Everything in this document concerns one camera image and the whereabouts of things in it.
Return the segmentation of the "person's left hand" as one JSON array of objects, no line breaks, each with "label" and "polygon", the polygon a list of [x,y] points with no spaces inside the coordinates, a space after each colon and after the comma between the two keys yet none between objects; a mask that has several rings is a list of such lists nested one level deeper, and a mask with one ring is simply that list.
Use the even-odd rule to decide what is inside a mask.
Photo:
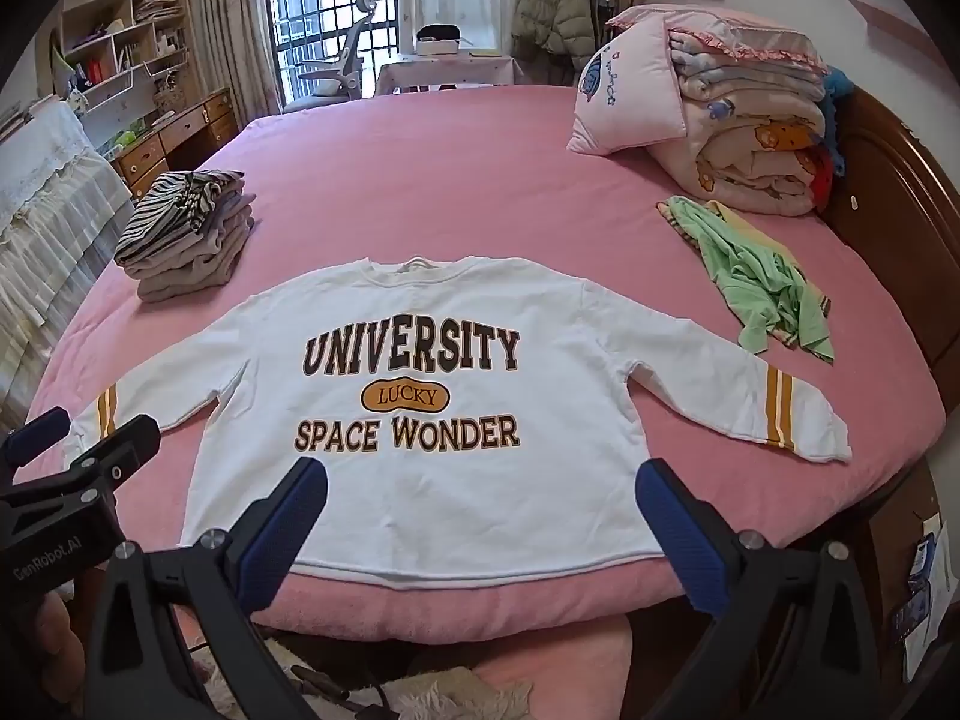
[{"label": "person's left hand", "polygon": [[34,618],[34,633],[41,649],[44,689],[52,699],[70,704],[85,681],[85,651],[57,592],[44,595]]}]

